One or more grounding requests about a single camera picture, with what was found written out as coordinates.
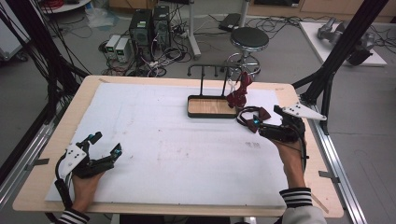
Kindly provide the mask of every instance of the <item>wrist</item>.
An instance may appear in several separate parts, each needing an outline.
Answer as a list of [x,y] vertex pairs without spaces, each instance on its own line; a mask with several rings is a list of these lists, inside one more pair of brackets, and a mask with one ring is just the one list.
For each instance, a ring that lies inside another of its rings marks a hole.
[[88,210],[88,205],[86,203],[74,202],[72,209],[84,214]]
[[285,174],[288,179],[289,189],[305,188],[303,167],[300,165],[286,166]]

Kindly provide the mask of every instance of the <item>computer tower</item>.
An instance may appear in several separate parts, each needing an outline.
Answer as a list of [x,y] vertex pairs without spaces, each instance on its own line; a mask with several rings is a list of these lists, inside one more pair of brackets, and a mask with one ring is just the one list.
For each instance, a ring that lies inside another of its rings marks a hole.
[[154,28],[157,46],[162,50],[171,47],[169,6],[156,6],[154,8]]
[[133,42],[134,52],[143,51],[143,55],[151,57],[151,48],[155,49],[154,23],[151,9],[139,8],[132,16],[129,33]]

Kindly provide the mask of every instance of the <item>desk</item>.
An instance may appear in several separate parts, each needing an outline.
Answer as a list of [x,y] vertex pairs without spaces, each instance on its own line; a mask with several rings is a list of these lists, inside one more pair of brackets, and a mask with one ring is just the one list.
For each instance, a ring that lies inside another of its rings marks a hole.
[[[61,122],[41,154],[41,159],[49,158],[49,164],[36,166],[29,175],[13,207],[19,211],[63,211],[60,202],[46,202],[44,199],[54,178],[56,161],[64,153],[73,138],[74,130],[88,108],[95,91],[101,83],[132,83],[148,85],[169,85],[198,87],[198,79],[171,79],[146,77],[86,77],[74,100],[68,107]],[[221,87],[222,81],[207,80],[207,87]],[[289,84],[252,83],[250,89],[272,90],[276,92],[281,106],[298,101],[293,87]],[[314,205],[321,208],[325,217],[341,217],[343,209],[338,196],[328,178],[318,176],[318,171],[326,171],[323,159],[309,125],[306,123],[307,154],[310,156],[305,172],[306,185],[312,189]],[[238,217],[273,217],[280,216],[283,209],[262,209],[255,206],[221,206],[221,205],[167,205],[167,204],[131,204],[131,203],[94,203],[89,212],[122,214],[161,214],[161,215],[201,215],[201,216],[238,216]]]

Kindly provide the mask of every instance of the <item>electronic equipment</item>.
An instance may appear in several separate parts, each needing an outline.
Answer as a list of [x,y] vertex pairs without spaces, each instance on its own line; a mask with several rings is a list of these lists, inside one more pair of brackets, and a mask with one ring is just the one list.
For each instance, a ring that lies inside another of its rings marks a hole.
[[169,6],[156,6],[154,8],[154,28],[157,46],[162,50],[171,47]]
[[234,28],[237,28],[239,25],[239,19],[241,18],[241,14],[231,13],[229,14],[219,25],[220,30],[225,30],[231,32]]
[[117,53],[115,51],[117,44],[119,43],[121,36],[113,35],[110,40],[108,40],[106,48],[106,56],[108,59],[117,59]]
[[152,22],[151,9],[139,8],[129,26],[131,39],[138,47],[148,47],[154,38],[154,24]]
[[300,0],[254,0],[254,5],[297,7]]
[[128,63],[132,50],[128,37],[122,37],[116,46],[117,59],[120,63]]

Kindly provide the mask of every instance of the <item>stool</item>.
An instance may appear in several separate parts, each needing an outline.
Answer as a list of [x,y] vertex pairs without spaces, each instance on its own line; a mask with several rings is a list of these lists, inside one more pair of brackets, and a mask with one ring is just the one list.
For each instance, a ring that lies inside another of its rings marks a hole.
[[[234,63],[240,66],[242,71],[246,71],[254,79],[254,76],[259,74],[262,68],[260,67],[259,60],[251,56],[250,53],[265,49],[269,42],[268,35],[257,28],[241,27],[231,32],[230,40],[242,52],[232,54],[228,57],[227,63]],[[238,55],[241,56],[236,61],[233,60]]]

